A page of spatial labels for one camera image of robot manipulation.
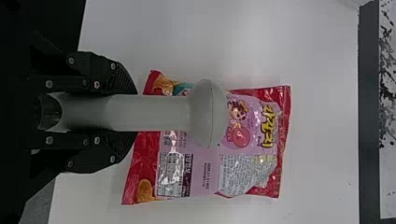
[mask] white surface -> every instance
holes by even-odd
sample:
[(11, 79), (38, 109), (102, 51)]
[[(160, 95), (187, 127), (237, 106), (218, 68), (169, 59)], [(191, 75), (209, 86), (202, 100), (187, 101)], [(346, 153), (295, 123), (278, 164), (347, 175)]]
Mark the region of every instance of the white surface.
[(80, 49), (122, 62), (139, 87), (150, 68), (227, 89), (290, 84), (281, 193), (121, 206), (130, 153), (59, 176), (49, 223), (358, 223), (357, 27), (335, 0), (88, 0)]
[(338, 1), (346, 5), (347, 7), (359, 10), (359, 7), (373, 0), (338, 0)]

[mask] snack bag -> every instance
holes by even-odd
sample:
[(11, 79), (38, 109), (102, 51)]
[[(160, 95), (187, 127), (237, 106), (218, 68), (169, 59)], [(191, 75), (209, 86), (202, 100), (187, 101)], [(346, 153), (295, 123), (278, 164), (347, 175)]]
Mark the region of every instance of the snack bag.
[[(143, 94), (185, 97), (193, 84), (151, 71)], [(218, 194), (277, 198), (289, 129), (290, 87), (228, 91), (229, 126), (216, 148), (186, 132), (142, 132), (134, 143), (123, 204)]]

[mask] red packaging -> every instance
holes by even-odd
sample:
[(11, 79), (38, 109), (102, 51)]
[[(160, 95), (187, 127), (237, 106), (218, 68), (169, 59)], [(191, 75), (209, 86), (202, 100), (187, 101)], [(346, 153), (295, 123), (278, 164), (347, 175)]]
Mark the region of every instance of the red packaging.
[[(150, 72), (150, 75), (148, 76), (148, 81), (146, 83), (146, 87), (143, 91), (143, 94), (180, 95), (182, 97), (188, 95), (190, 88), (192, 88), (192, 85), (190, 83), (180, 83), (178, 81), (172, 81), (164, 77), (164, 75), (161, 72), (153, 70)], [(242, 191), (241, 189), (231, 189), (231, 190), (235, 192), (239, 190), (238, 192), (243, 192), (246, 194), (278, 198), (281, 175), (282, 175), (283, 152), (285, 150), (286, 138), (289, 130), (290, 87), (278, 86), (278, 87), (260, 88), (260, 89), (241, 89), (241, 90), (232, 90), (230, 91), (230, 93), (232, 94), (232, 96), (242, 97), (243, 99), (246, 99), (247, 97), (251, 96), (254, 97), (255, 99), (257, 98), (256, 100), (261, 102), (261, 104), (262, 103), (271, 104), (271, 105), (275, 105), (277, 108), (276, 131), (274, 132), (276, 134), (276, 136), (274, 136), (274, 144), (276, 144), (276, 152), (274, 153), (275, 156), (272, 159), (269, 159), (270, 158), (269, 156), (267, 157), (266, 156), (257, 157), (257, 155), (244, 156), (244, 158), (250, 158), (254, 161), (256, 160), (274, 161), (273, 163), (271, 163), (274, 165), (274, 167), (269, 170), (271, 171), (271, 173), (261, 178), (261, 180), (258, 181), (260, 183), (255, 183), (254, 186), (249, 187), (247, 190), (242, 190)], [(266, 134), (268, 135), (268, 133), (266, 133), (266, 129), (264, 128), (265, 124), (268, 124), (267, 121), (263, 123), (259, 123), (259, 128), (261, 127), (262, 130), (261, 134), (263, 134), (263, 136), (266, 136)], [(142, 132), (139, 133), (139, 135), (137, 136), (134, 143), (134, 154), (132, 158), (132, 164), (129, 170), (129, 174), (125, 184), (124, 194), (122, 197), (123, 204), (145, 203), (145, 202), (151, 202), (151, 201), (157, 201), (163, 199), (191, 196), (190, 186), (187, 189), (185, 187), (180, 188), (179, 194), (175, 193), (178, 196), (175, 196), (173, 194), (171, 196), (167, 195), (167, 197), (163, 197), (163, 195), (159, 196), (159, 191), (160, 191), (159, 187), (161, 185), (159, 183), (159, 175), (160, 175), (159, 169), (161, 169), (159, 158), (162, 159), (162, 157), (160, 156), (161, 147), (162, 147), (163, 138), (166, 137), (166, 135), (167, 135), (166, 132), (164, 133)], [(191, 165), (190, 163), (187, 162), (183, 164), (185, 164), (183, 167), (184, 169), (189, 169), (188, 166)], [(207, 167), (207, 169), (208, 170), (206, 170), (205, 168), (205, 172), (206, 171), (210, 172), (211, 168)], [(182, 175), (181, 177), (182, 179), (184, 178), (184, 181), (186, 181), (186, 174), (184, 174), (184, 176)], [(217, 193), (218, 195), (227, 198), (239, 194), (239, 193), (230, 194), (230, 191), (229, 190), (227, 191), (227, 189), (223, 191), (219, 190), (213, 193)]]

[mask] pink label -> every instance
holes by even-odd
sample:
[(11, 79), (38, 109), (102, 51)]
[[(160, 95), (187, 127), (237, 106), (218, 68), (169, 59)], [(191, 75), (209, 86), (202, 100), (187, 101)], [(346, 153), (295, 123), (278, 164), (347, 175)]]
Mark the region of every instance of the pink label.
[(276, 103), (228, 94), (229, 126), (217, 147), (196, 146), (187, 133), (162, 132), (155, 194), (164, 198), (220, 192), (233, 197), (265, 185), (276, 167)]

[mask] nutrition label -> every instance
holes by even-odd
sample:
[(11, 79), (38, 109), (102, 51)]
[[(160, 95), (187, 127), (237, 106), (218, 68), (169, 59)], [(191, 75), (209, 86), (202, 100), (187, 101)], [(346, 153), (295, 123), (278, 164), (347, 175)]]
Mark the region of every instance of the nutrition label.
[(192, 154), (162, 152), (156, 194), (160, 197), (189, 197), (191, 192)]
[(276, 167), (276, 157), (220, 155), (219, 192), (233, 197), (267, 180)]

